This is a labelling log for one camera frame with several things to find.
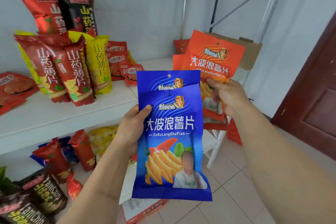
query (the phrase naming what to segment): floor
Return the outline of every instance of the floor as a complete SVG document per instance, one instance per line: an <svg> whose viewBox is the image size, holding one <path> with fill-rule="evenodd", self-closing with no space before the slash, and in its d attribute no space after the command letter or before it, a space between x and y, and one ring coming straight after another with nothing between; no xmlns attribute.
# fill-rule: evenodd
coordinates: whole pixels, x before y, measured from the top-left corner
<svg viewBox="0 0 336 224"><path fill-rule="evenodd" d="M292 144L336 176L336 161L282 129L277 129ZM210 183L213 202L170 200L141 224L275 224L250 180L240 145L225 141L210 170L205 167L207 160L204 156L203 172ZM125 223L122 209L117 223Z"/></svg>

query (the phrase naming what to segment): yellow snack bag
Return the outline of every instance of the yellow snack bag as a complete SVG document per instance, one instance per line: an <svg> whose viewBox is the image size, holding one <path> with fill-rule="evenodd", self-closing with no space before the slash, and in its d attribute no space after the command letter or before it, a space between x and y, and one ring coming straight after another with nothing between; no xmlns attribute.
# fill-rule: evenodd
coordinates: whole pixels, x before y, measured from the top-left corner
<svg viewBox="0 0 336 224"><path fill-rule="evenodd" d="M34 35L33 33L31 32L26 32L26 31L22 31L22 30L17 30L16 35ZM24 49L21 47L20 44L17 44L18 47L19 47L19 51L21 53L21 56L23 58L23 61L26 63L30 73L31 73L31 76L33 77L34 81L36 82L36 85L39 87L40 91L43 93L43 94L47 94L47 91L45 90L43 84L41 83L40 81L40 78L39 76L37 75L36 73L36 70L34 68L34 66L32 65L30 59L28 58L26 52L24 51Z"/></svg>
<svg viewBox="0 0 336 224"><path fill-rule="evenodd" d="M128 52L128 59L129 61L131 62L131 65L134 65L136 64L135 60L133 59L132 55L131 55L131 51L130 50L127 50Z"/></svg>
<svg viewBox="0 0 336 224"><path fill-rule="evenodd" d="M110 36L92 37L86 33L69 31L69 37L73 43L77 42L81 35L84 35L86 41L86 61L93 82L94 93L96 95L108 94L112 90L112 83L105 47Z"/></svg>

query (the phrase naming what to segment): black snack bag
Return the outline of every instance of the black snack bag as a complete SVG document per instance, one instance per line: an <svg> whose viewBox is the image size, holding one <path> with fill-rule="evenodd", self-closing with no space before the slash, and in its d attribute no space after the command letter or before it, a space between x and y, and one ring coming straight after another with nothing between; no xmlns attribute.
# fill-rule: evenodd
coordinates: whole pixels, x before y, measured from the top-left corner
<svg viewBox="0 0 336 224"><path fill-rule="evenodd" d="M58 0L67 30L98 35L93 0Z"/></svg>
<svg viewBox="0 0 336 224"><path fill-rule="evenodd" d="M0 223L51 224L44 213L31 203L29 195L20 193L0 198Z"/></svg>
<svg viewBox="0 0 336 224"><path fill-rule="evenodd" d="M30 194L31 201L38 205L47 217L52 217L67 206L68 198L57 180L44 168L19 181L24 193Z"/></svg>

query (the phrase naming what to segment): cardboard box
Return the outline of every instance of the cardboard box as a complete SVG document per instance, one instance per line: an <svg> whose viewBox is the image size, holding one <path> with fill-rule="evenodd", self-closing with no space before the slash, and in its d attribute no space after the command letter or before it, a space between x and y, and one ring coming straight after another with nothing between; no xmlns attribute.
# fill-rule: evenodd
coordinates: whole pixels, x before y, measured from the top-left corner
<svg viewBox="0 0 336 224"><path fill-rule="evenodd" d="M207 34L214 36L215 38L218 39L223 39L232 42L234 44L245 46L246 50L239 64L239 67L245 70L251 70L253 68L254 63L257 60L259 52L263 46L263 44L256 44L252 40L243 37L240 37L238 40L227 36L218 35L215 33L207 33Z"/></svg>
<svg viewBox="0 0 336 224"><path fill-rule="evenodd" d="M131 198L122 204L126 224L135 224L158 211L168 202L167 199Z"/></svg>

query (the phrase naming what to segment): wooden door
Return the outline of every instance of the wooden door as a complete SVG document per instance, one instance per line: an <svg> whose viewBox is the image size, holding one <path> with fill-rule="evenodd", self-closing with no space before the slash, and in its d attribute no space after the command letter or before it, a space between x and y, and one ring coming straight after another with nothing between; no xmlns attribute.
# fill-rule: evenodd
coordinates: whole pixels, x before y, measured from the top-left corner
<svg viewBox="0 0 336 224"><path fill-rule="evenodd" d="M271 122L336 160L336 13Z"/></svg>

